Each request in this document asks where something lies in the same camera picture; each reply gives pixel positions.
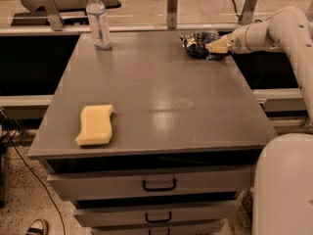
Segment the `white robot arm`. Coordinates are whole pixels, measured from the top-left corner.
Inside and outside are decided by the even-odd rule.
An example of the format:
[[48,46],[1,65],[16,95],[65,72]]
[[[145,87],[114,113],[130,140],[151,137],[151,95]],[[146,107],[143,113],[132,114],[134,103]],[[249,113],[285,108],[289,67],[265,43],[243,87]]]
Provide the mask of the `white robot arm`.
[[[205,45],[211,54],[287,55],[306,113],[313,118],[313,40],[294,6],[262,23],[242,25]],[[252,235],[313,235],[313,135],[280,135],[263,148],[255,169]]]

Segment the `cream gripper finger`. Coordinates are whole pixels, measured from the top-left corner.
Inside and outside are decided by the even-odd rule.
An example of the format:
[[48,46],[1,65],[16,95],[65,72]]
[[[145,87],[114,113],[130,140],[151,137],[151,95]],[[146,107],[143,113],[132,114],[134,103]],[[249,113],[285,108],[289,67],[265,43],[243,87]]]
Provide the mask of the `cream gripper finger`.
[[231,50],[231,43],[226,38],[220,38],[205,45],[210,53],[227,54]]

